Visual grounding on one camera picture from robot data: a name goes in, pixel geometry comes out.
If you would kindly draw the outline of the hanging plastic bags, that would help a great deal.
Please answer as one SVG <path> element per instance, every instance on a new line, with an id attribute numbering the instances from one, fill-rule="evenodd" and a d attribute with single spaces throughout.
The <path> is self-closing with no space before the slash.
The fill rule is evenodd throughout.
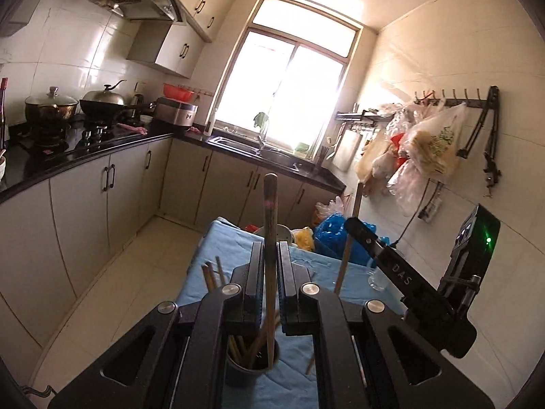
<path id="1" fill-rule="evenodd" d="M 356 174 L 367 193 L 374 183 L 394 197 L 403 215 L 417 211 L 429 181 L 446 183 L 460 162 L 456 155 L 467 105 L 384 104 L 393 114 L 364 148 Z"/>

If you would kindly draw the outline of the clear glass pitcher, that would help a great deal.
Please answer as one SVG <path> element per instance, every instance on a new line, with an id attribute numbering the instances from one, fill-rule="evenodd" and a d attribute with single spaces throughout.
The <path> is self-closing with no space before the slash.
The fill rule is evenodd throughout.
<path id="1" fill-rule="evenodd" d="M 390 283 L 387 275 L 381 270 L 375 259 L 371 262 L 370 267 L 372 268 L 372 273 L 368 278 L 369 286 L 375 291 L 384 291 Z"/>

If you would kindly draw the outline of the black wok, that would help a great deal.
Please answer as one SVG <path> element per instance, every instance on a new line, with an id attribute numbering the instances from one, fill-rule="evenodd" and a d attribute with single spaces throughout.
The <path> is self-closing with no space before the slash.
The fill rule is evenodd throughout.
<path id="1" fill-rule="evenodd" d="M 124 111 L 156 107 L 155 102 L 126 104 L 123 96 L 114 92 L 114 89 L 122 82 L 125 80 L 121 79 L 114 86 L 106 84 L 101 91 L 88 91 L 79 100 L 79 106 L 87 121 L 112 125 Z"/>

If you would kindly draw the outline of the rice cooker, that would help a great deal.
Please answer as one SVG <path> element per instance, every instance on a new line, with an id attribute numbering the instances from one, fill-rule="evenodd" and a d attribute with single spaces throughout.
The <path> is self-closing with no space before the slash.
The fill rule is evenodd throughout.
<path id="1" fill-rule="evenodd" d="M 198 107 L 195 104 L 160 97 L 156 100 L 154 118 L 174 126 L 190 128 L 197 111 Z"/>

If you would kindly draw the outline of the chopstick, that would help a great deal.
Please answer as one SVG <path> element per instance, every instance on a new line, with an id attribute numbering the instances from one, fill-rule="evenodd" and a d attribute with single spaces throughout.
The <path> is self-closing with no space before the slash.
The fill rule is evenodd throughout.
<path id="1" fill-rule="evenodd" d="M 210 262 L 206 262 L 201 266 L 205 284 L 209 292 L 217 288 L 217 284 L 214 278 L 213 267 Z"/>
<path id="2" fill-rule="evenodd" d="M 364 185 L 363 185 L 363 183 L 361 181 L 359 181 L 358 185 L 357 185 L 356 195 L 355 195 L 354 207 L 353 207 L 353 211 L 352 211 L 352 215 L 351 215 L 352 218 L 358 218 L 359 211 L 360 211 L 360 205 L 361 205 L 361 199 L 362 199 L 362 196 L 363 196 L 363 189 L 364 189 Z M 337 294 L 337 295 L 340 294 L 341 289 L 342 289 L 342 285 L 343 285 L 343 281 L 345 279 L 345 273 L 346 273 L 346 270 L 347 270 L 347 265 L 348 265 L 348 261 L 349 261 L 349 258 L 350 258 L 352 245 L 353 245 L 353 237 L 348 236 L 347 239 L 346 239 L 346 242 L 345 242 L 345 248 L 344 248 L 344 252 L 343 252 L 342 262 L 341 262 L 341 265 L 340 265 L 340 268 L 339 268 L 339 271 L 338 271 L 338 275 L 337 275 L 337 279 L 336 279 L 335 287 L 334 287 L 334 293 Z"/>
<path id="3" fill-rule="evenodd" d="M 277 236 L 277 175 L 268 173 L 263 179 L 264 195 L 264 268 L 266 292 L 266 322 L 264 324 L 269 349 L 269 362 L 274 357 L 275 296 L 276 296 L 276 236 Z"/>
<path id="4" fill-rule="evenodd" d="M 223 266 L 222 266 L 222 262 L 221 262 L 221 259 L 220 259 L 219 256 L 215 256 L 215 262 L 216 262 L 220 282 L 221 282 L 222 286 L 224 286 L 224 285 L 226 285 L 227 281 L 226 281 L 226 278 L 225 278 L 224 273 L 223 273 Z"/>

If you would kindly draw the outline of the yellow plastic bag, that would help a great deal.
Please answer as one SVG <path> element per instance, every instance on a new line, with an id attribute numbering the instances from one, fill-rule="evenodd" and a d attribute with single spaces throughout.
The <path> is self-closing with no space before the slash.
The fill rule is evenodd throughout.
<path id="1" fill-rule="evenodd" d="M 303 250 L 314 252 L 315 244 L 313 239 L 313 230 L 308 226 L 292 231 L 295 245 Z"/>

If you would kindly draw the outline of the window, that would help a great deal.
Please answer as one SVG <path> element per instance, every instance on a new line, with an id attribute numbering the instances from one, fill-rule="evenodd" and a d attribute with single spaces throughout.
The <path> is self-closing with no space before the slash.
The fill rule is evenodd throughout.
<path id="1" fill-rule="evenodd" d="M 315 6 L 260 0 L 224 76 L 215 125 L 313 157 L 359 34 L 359 27 Z"/>

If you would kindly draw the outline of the blue plastic bag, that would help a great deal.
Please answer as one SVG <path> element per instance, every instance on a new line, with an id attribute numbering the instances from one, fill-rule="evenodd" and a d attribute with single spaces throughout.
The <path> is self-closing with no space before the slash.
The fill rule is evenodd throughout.
<path id="1" fill-rule="evenodd" d="M 348 234 L 344 228 L 345 217 L 339 213 L 330 215 L 313 231 L 315 252 L 326 257 L 341 259 L 344 255 Z M 374 269 L 376 262 L 358 242 L 352 246 L 349 262 Z"/>

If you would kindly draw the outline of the dark grey chopstick holder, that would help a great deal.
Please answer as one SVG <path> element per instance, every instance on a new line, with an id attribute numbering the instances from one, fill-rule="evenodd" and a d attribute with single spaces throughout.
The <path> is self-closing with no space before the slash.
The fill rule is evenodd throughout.
<path id="1" fill-rule="evenodd" d="M 269 371 L 278 361 L 280 348 L 274 342 L 272 365 L 269 362 L 267 341 L 256 349 L 258 339 L 230 336 L 227 344 L 227 366 L 225 384 L 233 388 L 253 387 L 261 375 Z"/>

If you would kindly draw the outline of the kitchen sink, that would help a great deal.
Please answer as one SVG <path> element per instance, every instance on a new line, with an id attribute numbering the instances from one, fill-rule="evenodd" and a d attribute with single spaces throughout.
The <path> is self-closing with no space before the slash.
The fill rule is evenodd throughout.
<path id="1" fill-rule="evenodd" d="M 254 157 L 260 157 L 266 161 L 280 164 L 283 167 L 291 168 L 295 171 L 299 171 L 302 168 L 302 164 L 296 161 L 296 158 L 287 155 L 277 149 L 270 147 L 256 147 L 243 142 L 236 141 L 231 138 L 214 137 L 209 140 L 210 144 L 225 148 L 230 151 L 238 151 L 244 154 L 248 154 Z"/>

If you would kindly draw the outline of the red basin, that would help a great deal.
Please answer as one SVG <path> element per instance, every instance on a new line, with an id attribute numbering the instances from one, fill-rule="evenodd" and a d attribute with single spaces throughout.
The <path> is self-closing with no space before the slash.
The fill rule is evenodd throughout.
<path id="1" fill-rule="evenodd" d="M 163 96 L 178 102 L 188 103 L 194 95 L 194 91 L 182 88 L 180 86 L 165 83 L 163 87 Z"/>

